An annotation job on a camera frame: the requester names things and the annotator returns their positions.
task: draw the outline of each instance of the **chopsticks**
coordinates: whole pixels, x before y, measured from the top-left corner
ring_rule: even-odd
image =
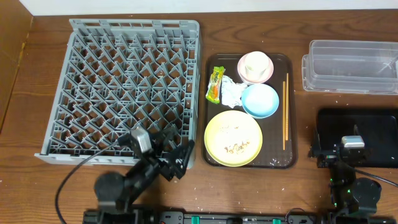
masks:
[[[285,150],[286,141],[289,140],[289,74],[286,73],[286,82],[283,82],[283,115],[282,115],[282,131],[283,131],[283,148]]]
[[[286,82],[284,81],[283,82],[283,100],[282,100],[282,103],[283,103],[283,105],[282,105],[282,109],[283,109],[283,112],[282,112],[282,126],[283,126],[283,139],[282,139],[282,142],[283,142],[283,145],[284,145],[284,150],[285,150],[285,135],[286,135],[286,132],[285,132],[285,128],[286,128],[286,110],[285,110],[285,107],[286,107]]]
[[[289,140],[289,74],[286,73],[286,121],[285,121],[285,140]]]

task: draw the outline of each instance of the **snack wrapper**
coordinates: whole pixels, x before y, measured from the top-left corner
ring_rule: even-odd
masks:
[[[210,75],[206,99],[212,103],[220,103],[221,81],[223,79],[224,72],[224,67],[214,67],[213,73]]]

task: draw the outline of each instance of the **plate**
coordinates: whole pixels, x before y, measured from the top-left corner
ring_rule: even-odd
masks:
[[[225,111],[208,123],[205,146],[209,155],[220,164],[243,166],[256,158],[261,150],[261,128],[246,113]]]

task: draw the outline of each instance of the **clear plastic container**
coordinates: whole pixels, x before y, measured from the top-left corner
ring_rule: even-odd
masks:
[[[302,60],[307,91],[398,95],[398,43],[313,40]]]

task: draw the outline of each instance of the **gray plastic dish rack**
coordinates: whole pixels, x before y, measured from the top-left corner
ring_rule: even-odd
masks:
[[[70,19],[70,24],[73,33],[36,157],[78,164],[139,126],[151,133],[175,126],[178,136],[170,150],[195,140],[198,22]],[[88,164],[134,165],[138,160],[130,148],[114,146]],[[195,151],[189,167],[194,160]]]

